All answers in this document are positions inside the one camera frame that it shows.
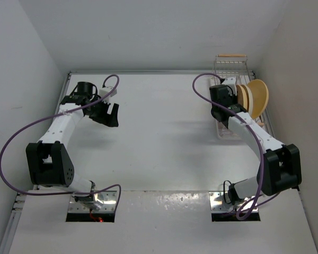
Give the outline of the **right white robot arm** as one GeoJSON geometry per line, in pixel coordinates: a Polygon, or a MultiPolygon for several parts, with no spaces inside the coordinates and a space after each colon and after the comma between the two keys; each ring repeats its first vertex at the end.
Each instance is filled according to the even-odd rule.
{"type": "Polygon", "coordinates": [[[227,200],[235,205],[255,194],[272,196],[297,187],[302,182],[299,149],[294,144],[283,144],[260,127],[228,86],[215,85],[209,92],[212,116],[237,134],[260,160],[255,177],[230,184],[227,200]]]}

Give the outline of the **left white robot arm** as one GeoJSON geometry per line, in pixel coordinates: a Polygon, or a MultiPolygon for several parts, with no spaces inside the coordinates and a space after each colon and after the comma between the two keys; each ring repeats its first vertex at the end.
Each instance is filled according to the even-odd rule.
{"type": "Polygon", "coordinates": [[[26,147],[33,184],[71,192],[76,202],[91,210],[102,208],[103,195],[96,192],[93,181],[75,172],[66,148],[77,124],[85,116],[107,127],[118,127],[119,105],[109,102],[116,93],[114,87],[103,85],[98,89],[93,83],[81,81],[64,96],[59,104],[60,115],[38,142],[26,147]]]}

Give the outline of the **yellow plate front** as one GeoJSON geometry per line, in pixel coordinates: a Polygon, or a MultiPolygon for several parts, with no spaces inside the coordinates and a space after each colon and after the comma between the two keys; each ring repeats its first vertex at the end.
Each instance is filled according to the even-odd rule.
{"type": "Polygon", "coordinates": [[[246,110],[248,109],[248,96],[242,85],[236,85],[237,100],[246,110]]]}

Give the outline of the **cream white plate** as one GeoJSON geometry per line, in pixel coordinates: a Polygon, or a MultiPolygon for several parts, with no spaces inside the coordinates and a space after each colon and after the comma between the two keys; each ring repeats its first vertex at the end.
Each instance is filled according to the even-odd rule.
{"type": "Polygon", "coordinates": [[[246,92],[246,100],[247,100],[246,110],[248,111],[248,113],[250,115],[252,115],[252,113],[253,113],[253,95],[252,95],[252,92],[247,85],[242,85],[242,87],[246,92]]]}

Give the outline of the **yellow plate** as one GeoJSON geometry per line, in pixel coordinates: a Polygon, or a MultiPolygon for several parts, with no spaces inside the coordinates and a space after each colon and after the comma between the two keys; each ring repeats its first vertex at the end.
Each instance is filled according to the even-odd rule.
{"type": "Polygon", "coordinates": [[[260,79],[254,79],[247,85],[253,96],[253,110],[251,117],[257,119],[266,109],[269,100],[268,87],[260,79]]]}
{"type": "Polygon", "coordinates": [[[242,85],[236,85],[237,100],[246,110],[248,109],[248,96],[242,85]]]}

